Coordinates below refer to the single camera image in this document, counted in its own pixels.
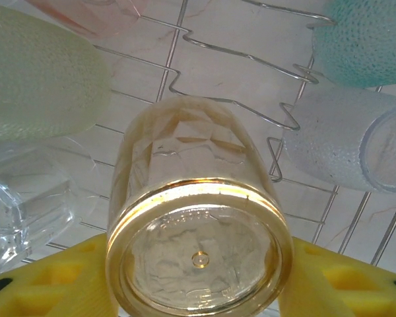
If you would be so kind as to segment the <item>frosted white textured cup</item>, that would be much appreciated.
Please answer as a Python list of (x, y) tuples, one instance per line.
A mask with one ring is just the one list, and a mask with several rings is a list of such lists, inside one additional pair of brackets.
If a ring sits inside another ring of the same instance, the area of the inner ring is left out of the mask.
[(301, 97), (284, 131), (293, 164), (314, 178), (363, 192), (396, 194), (396, 96), (331, 87)]

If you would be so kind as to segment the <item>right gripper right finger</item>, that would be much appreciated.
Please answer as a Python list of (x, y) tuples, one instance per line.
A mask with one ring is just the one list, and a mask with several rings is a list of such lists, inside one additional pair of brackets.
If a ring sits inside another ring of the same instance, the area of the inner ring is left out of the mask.
[(294, 238), (280, 317), (396, 317), (396, 273)]

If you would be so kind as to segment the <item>teal textured plastic cup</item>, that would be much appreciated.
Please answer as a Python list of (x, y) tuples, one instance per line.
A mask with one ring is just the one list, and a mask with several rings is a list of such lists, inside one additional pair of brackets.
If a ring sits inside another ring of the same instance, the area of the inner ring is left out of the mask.
[(330, 81), (370, 88), (396, 84), (396, 0), (327, 0), (335, 21), (313, 29), (313, 55)]

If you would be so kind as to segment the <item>amber faceted glass cup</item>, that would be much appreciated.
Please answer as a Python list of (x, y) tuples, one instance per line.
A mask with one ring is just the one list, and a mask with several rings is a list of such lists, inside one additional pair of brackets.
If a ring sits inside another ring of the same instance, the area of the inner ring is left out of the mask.
[(236, 116), (169, 98), (129, 124), (114, 167), (106, 277), (131, 317), (254, 317), (290, 275), (292, 238)]

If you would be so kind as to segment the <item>metal wire dish rack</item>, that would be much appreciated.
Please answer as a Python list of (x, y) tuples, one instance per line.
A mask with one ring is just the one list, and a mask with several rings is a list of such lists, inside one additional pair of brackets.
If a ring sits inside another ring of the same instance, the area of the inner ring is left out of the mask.
[[(112, 74), (112, 101), (98, 124), (75, 136), (101, 177), (95, 211), (81, 224), (28, 256), (33, 262), (103, 231), (110, 178), (122, 134), (145, 106), (174, 90), (230, 99), (278, 182), (292, 233), (324, 248), (396, 272), (396, 194), (370, 194), (312, 178), (281, 145), (279, 104), (309, 86), (270, 64), (311, 67), (310, 20), (241, 0), (149, 0), (142, 19), (97, 40)], [(259, 64), (262, 59), (267, 65)]]

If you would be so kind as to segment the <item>clear faceted plastic cup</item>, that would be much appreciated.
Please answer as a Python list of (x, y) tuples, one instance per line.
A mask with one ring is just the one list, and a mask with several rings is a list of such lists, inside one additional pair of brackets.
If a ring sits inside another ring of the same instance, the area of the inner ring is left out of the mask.
[(0, 273), (89, 216), (96, 163), (76, 141), (0, 144)]

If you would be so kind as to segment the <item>pink plastic cup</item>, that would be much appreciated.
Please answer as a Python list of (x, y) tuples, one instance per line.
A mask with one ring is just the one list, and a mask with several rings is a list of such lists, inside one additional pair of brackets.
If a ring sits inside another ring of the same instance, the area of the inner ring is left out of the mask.
[(90, 39), (115, 36), (135, 24), (149, 0), (25, 0)]

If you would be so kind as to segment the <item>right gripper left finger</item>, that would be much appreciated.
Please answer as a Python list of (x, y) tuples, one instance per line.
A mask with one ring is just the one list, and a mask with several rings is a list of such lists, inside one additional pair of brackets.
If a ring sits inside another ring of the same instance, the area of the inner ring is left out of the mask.
[(0, 317), (119, 317), (105, 274), (106, 235), (0, 274)]

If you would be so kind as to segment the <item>pale green textured cup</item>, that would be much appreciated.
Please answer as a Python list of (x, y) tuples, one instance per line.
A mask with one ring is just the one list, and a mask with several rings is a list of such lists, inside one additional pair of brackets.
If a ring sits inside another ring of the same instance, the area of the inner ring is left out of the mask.
[(110, 95), (106, 63), (88, 40), (0, 5), (0, 141), (85, 131)]

